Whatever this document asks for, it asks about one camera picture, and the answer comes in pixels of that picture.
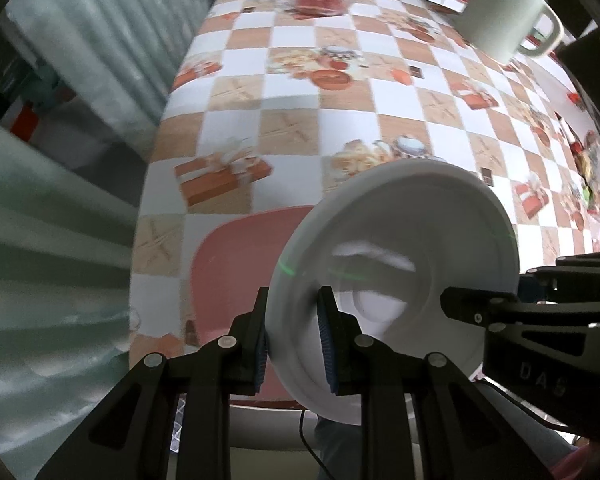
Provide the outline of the white foam bowl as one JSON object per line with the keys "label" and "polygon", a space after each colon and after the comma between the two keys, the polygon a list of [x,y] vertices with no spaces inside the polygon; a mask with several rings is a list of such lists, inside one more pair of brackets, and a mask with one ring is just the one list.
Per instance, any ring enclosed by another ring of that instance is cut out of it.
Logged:
{"label": "white foam bowl", "polygon": [[364,334],[407,356],[448,356],[465,374],[481,364],[483,334],[448,318],[449,287],[511,294],[518,247],[491,189],[431,159],[387,162],[341,183],[313,207],[280,254],[268,291],[270,359],[286,391],[334,422],[361,420],[357,396],[329,389],[315,296],[328,286]]}

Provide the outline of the pink square plate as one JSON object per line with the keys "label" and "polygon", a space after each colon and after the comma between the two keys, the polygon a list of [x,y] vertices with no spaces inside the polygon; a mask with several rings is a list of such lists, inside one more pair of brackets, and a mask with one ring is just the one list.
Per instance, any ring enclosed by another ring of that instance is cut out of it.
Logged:
{"label": "pink square plate", "polygon": [[185,342],[200,347],[228,333],[234,318],[253,308],[270,284],[280,253],[309,213],[295,206],[224,222],[201,242],[190,267]]}

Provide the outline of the checkered blue cloth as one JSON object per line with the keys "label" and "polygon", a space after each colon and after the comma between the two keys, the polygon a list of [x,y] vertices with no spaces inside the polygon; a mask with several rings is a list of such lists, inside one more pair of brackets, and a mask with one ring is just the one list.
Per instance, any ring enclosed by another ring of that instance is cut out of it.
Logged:
{"label": "checkered blue cloth", "polygon": [[182,432],[182,422],[184,419],[184,410],[186,407],[186,395],[181,394],[178,397],[178,406],[176,407],[176,412],[174,416],[172,437],[170,450],[174,454],[178,454],[178,449],[180,448],[180,440],[181,440],[181,432]]}

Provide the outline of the red snack tray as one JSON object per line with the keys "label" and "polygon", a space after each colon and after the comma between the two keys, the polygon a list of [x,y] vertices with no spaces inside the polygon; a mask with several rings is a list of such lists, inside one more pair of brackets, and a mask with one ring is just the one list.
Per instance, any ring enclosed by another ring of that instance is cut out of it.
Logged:
{"label": "red snack tray", "polygon": [[600,136],[588,130],[581,140],[562,116],[558,117],[560,132],[566,139],[579,177],[570,185],[570,193],[579,206],[582,221],[571,213],[577,226],[586,226],[592,236],[593,252],[600,252]]}

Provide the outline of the pale green curtain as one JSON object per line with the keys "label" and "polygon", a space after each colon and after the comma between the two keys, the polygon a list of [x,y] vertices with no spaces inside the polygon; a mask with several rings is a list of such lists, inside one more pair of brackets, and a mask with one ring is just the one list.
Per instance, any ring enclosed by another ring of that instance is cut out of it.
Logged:
{"label": "pale green curtain", "polygon": [[[146,160],[211,0],[0,0],[0,21]],[[0,474],[31,479],[126,371],[137,210],[0,125]]]}

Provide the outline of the pale green electric kettle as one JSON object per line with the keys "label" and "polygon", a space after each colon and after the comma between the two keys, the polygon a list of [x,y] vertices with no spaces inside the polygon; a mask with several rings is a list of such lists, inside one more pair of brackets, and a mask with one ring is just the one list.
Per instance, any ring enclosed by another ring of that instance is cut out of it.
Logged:
{"label": "pale green electric kettle", "polygon": [[[544,15],[552,29],[533,49],[522,44]],[[546,0],[468,0],[455,19],[463,39],[494,61],[507,64],[516,53],[540,58],[553,51],[564,36],[564,26]]]}

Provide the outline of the checkered plastic tablecloth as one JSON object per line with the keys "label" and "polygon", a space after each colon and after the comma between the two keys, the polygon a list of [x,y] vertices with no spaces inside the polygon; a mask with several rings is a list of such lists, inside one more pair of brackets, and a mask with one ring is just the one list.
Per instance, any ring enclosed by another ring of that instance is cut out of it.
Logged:
{"label": "checkered plastic tablecloth", "polygon": [[131,349],[180,356],[190,267],[236,218],[318,203],[343,180],[410,153],[473,172],[501,201],[529,269],[592,252],[558,117],[584,140],[554,58],[495,62],[441,6],[358,0],[306,18],[278,0],[215,0],[174,79],[140,201]]}

